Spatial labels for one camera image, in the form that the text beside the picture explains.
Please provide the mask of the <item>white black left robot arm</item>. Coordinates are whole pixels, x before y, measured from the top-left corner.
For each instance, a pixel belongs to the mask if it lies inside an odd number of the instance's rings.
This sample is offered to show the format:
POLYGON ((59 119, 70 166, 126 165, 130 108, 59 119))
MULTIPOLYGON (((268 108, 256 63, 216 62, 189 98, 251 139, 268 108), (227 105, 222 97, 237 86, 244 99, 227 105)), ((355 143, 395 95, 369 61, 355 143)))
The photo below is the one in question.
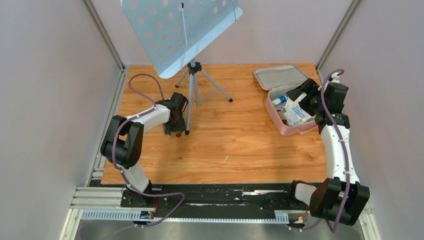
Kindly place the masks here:
POLYGON ((124 197, 130 203, 146 207, 155 198, 152 183, 139 162, 144 134, 161 125, 165 135, 180 137, 187 128, 184 120, 187 105, 188 99, 174 92, 171 98, 159 100, 145 111, 127 117, 115 115, 110 120, 100 153, 123 177, 124 197))

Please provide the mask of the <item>white blue bottle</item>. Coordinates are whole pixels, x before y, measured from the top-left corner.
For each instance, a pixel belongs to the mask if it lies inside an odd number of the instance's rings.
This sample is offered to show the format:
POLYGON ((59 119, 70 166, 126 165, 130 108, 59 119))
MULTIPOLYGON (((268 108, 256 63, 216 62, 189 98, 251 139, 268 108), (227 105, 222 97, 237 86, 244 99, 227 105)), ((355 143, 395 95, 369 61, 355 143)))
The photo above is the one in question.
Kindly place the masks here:
POLYGON ((276 106, 285 106, 286 105, 286 103, 287 103, 287 101, 288 101, 288 98, 287 98, 287 96, 286 95, 282 95, 282 96, 280 96, 280 97, 278 97, 278 98, 276 98, 276 99, 273 99, 272 101, 271 101, 271 103, 276 107, 276 106))

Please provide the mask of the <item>white blue gauze packet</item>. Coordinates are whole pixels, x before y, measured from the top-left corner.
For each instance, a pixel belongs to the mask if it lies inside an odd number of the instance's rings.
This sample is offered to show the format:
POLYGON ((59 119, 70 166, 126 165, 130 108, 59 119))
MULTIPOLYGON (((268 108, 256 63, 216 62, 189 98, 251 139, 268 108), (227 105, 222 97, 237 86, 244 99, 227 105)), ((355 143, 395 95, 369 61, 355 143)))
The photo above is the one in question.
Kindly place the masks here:
POLYGON ((299 105, 285 107, 283 111, 284 119, 289 127, 296 127, 312 121, 315 115, 310 115, 299 105))

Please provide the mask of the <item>brown medicine bottle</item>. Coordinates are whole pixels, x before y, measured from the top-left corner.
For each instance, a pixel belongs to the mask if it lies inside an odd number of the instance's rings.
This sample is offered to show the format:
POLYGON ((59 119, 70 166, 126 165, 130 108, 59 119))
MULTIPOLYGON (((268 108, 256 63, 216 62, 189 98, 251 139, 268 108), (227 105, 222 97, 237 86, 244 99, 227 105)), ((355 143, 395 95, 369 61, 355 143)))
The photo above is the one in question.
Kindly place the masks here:
POLYGON ((286 118, 285 118, 284 113, 283 113, 281 110, 277 110, 277 114, 278 114, 278 116, 280 117, 280 119, 281 119, 282 123, 283 123, 284 125, 287 125, 287 120, 286 120, 286 118))

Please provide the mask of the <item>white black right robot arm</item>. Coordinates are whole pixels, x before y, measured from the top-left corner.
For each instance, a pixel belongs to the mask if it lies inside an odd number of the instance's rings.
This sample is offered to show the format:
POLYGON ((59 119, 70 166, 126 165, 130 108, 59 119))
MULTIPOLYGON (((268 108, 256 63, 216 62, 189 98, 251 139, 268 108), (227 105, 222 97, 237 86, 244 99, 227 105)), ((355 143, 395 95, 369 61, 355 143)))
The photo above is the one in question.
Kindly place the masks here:
POLYGON ((292 209, 307 205, 310 214, 327 222, 353 226, 370 198, 370 189, 361 185, 350 152, 350 120, 344 114, 348 87, 331 80, 321 88, 307 79, 288 92, 298 107, 314 117, 324 143, 327 178, 318 186, 294 180, 285 195, 292 209))

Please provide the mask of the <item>pink medicine kit case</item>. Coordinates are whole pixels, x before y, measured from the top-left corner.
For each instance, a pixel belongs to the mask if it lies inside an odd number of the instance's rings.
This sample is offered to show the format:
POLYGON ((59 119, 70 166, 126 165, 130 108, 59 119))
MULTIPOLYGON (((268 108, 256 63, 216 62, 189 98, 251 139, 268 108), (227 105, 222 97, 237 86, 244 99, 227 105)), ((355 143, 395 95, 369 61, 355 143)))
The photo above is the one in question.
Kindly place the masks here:
POLYGON ((314 117, 298 105, 306 94, 301 93, 296 99, 288 95, 289 91, 309 79, 306 73, 295 65, 281 65, 255 69, 253 75, 261 88, 267 91, 265 108, 281 135, 304 135, 318 127, 314 117))

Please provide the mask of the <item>white pad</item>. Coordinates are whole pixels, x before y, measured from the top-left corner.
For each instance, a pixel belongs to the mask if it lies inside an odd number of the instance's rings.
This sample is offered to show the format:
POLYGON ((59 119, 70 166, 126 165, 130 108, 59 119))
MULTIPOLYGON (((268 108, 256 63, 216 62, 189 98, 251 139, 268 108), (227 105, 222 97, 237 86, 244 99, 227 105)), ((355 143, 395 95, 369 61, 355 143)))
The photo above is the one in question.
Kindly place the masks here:
POLYGON ((298 98, 296 98, 295 100, 290 99, 289 97, 287 98, 287 101, 285 103, 284 109, 285 111, 289 111, 290 109, 292 109, 293 107, 296 107, 299 105, 299 102, 306 97, 307 94, 304 92, 302 93, 298 98))

